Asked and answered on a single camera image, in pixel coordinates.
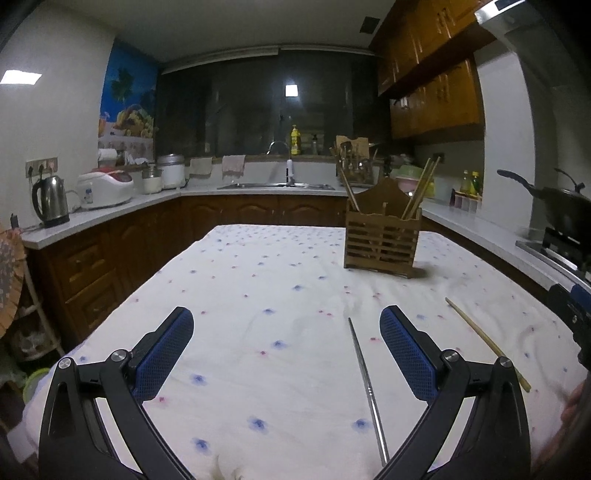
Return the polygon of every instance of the chopstick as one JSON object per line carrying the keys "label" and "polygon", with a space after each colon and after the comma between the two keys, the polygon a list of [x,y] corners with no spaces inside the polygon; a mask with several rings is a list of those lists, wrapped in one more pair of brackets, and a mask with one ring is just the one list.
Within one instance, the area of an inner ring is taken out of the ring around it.
{"label": "chopstick", "polygon": [[[476,323],[474,323],[468,315],[466,315],[463,311],[461,311],[460,308],[455,303],[453,303],[447,297],[445,297],[445,301],[458,313],[458,315],[460,317],[462,317],[466,321],[466,323],[468,325],[470,325],[470,327],[472,327],[472,329],[478,334],[478,336],[485,341],[485,343],[490,347],[490,349],[495,353],[496,356],[506,356],[503,353],[503,350],[501,350],[499,348],[499,346],[495,342],[492,341],[491,337],[489,337],[484,332],[484,330],[482,330]],[[523,375],[521,375],[519,373],[519,370],[517,370],[517,368],[515,368],[515,373],[517,374],[517,379],[519,380],[519,383],[521,384],[523,389],[527,393],[529,393],[531,390],[530,383],[523,377]]]}
{"label": "chopstick", "polygon": [[435,173],[435,168],[437,167],[440,160],[441,157],[437,157],[435,162],[430,158],[427,159],[425,168],[423,168],[421,176],[418,179],[417,188],[414,190],[413,196],[408,201],[404,212],[402,213],[402,220],[412,218],[419,205],[421,205],[423,197],[425,196],[425,192],[427,191],[427,188],[429,187],[429,184],[433,178],[433,174]]}
{"label": "chopstick", "polygon": [[355,211],[360,212],[361,209],[359,208],[359,204],[357,203],[357,199],[355,198],[355,194],[353,193],[353,189],[351,188],[351,185],[349,185],[349,180],[347,180],[345,172],[343,171],[343,167],[340,164],[339,158],[336,156],[335,156],[335,161],[336,161],[337,168],[339,169],[340,177],[343,180],[343,185],[345,185],[345,190],[347,191],[347,196],[349,197],[349,200],[351,200],[351,203],[353,204],[353,208],[355,208]]}
{"label": "chopstick", "polygon": [[353,337],[353,344],[355,345],[357,363],[359,364],[361,376],[363,377],[363,384],[365,385],[365,391],[368,396],[369,409],[371,411],[371,417],[374,423],[375,437],[378,441],[379,457],[382,461],[382,466],[386,466],[386,464],[390,460],[390,455],[388,453],[388,446],[386,445],[384,428],[382,427],[382,420],[379,418],[378,404],[375,401],[374,389],[371,386],[368,368],[365,365],[363,353],[361,351],[361,347],[359,346],[359,341],[357,340],[357,334],[355,333],[355,329],[353,328],[353,322],[351,321],[351,317],[349,317],[349,328],[351,329],[351,336]]}

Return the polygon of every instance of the range hood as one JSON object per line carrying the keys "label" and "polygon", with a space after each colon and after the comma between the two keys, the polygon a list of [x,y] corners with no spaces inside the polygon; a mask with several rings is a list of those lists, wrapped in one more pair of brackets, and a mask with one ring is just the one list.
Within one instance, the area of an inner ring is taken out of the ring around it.
{"label": "range hood", "polygon": [[581,74],[554,30],[527,0],[496,0],[476,11],[478,23],[517,53],[548,87],[582,83]]}

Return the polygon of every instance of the wok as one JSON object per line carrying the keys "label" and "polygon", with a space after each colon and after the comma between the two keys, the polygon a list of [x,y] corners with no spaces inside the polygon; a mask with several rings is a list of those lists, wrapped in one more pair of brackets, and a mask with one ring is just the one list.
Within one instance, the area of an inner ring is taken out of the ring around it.
{"label": "wok", "polygon": [[591,200],[581,194],[584,183],[576,183],[565,171],[555,168],[566,175],[574,184],[574,191],[543,187],[539,189],[527,182],[522,176],[508,170],[497,170],[501,177],[521,183],[535,198],[545,204],[546,219],[557,231],[571,237],[581,244],[591,246]]}

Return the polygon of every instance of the gas stove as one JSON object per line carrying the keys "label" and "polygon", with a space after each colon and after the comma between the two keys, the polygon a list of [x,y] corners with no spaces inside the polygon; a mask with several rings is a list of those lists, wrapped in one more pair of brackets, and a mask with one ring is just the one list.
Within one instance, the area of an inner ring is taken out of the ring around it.
{"label": "gas stove", "polygon": [[517,240],[515,245],[591,293],[591,245],[582,245],[552,228],[546,228],[541,242]]}

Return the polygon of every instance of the ceiling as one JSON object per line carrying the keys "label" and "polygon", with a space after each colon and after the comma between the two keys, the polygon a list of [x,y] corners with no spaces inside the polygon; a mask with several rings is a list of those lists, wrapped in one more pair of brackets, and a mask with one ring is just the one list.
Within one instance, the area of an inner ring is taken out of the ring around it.
{"label": "ceiling", "polygon": [[366,16],[382,20],[394,0],[52,0],[114,28],[121,40],[166,63],[264,45],[367,48]]}

